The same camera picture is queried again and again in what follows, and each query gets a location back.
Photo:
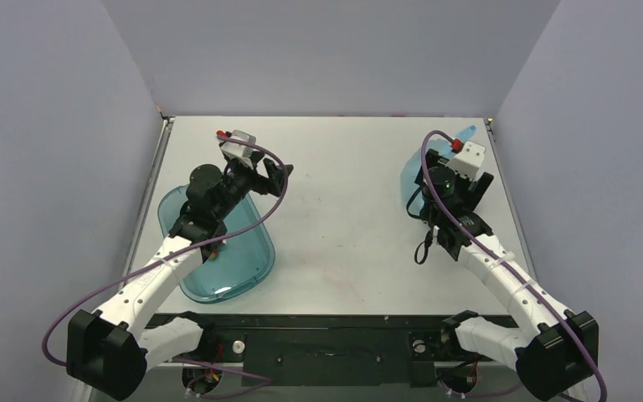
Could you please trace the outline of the light blue plastic bag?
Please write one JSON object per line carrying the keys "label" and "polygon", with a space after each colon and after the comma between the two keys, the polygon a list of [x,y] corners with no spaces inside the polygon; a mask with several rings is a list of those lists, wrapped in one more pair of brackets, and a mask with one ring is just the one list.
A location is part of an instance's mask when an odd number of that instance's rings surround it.
{"label": "light blue plastic bag", "polygon": [[[442,157],[447,159],[452,159],[454,157],[452,146],[442,138],[430,140],[428,148],[436,150]],[[414,195],[414,193],[419,189],[419,185],[415,182],[415,179],[421,170],[420,159],[420,149],[418,149],[405,163],[400,173],[401,205],[405,206],[406,212],[411,217],[415,218],[419,217],[420,210],[423,206],[423,200],[418,198],[418,195]]]}

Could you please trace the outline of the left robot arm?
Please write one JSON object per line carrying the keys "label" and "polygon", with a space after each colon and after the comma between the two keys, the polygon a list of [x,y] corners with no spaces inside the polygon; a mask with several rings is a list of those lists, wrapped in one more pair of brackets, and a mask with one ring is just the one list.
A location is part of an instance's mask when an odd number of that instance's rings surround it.
{"label": "left robot arm", "polygon": [[282,200],[293,165],[274,158],[263,161],[260,174],[254,161],[230,157],[221,170],[200,165],[190,173],[185,200],[156,254],[138,272],[122,278],[122,288],[93,312],[78,310],[67,326],[66,360],[69,376],[116,401],[129,398],[150,369],[182,353],[210,358],[216,337],[183,313],[161,327],[147,329],[157,309],[191,273],[186,261],[200,255],[207,261],[226,240],[256,229],[261,216],[230,232],[225,219],[249,193]]}

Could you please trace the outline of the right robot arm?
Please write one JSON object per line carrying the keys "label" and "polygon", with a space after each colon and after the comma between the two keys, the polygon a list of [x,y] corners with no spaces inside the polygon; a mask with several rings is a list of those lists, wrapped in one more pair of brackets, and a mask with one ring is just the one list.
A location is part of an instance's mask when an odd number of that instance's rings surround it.
{"label": "right robot arm", "polygon": [[423,199],[416,218],[429,227],[423,247],[437,244],[444,249],[517,324],[511,329],[476,312],[458,313],[438,336],[440,350],[451,358],[469,352],[503,363],[541,401],[559,397],[590,377],[603,385],[596,320],[550,296],[476,214],[492,179],[483,173],[471,181],[442,161],[420,167],[415,179],[415,193]]}

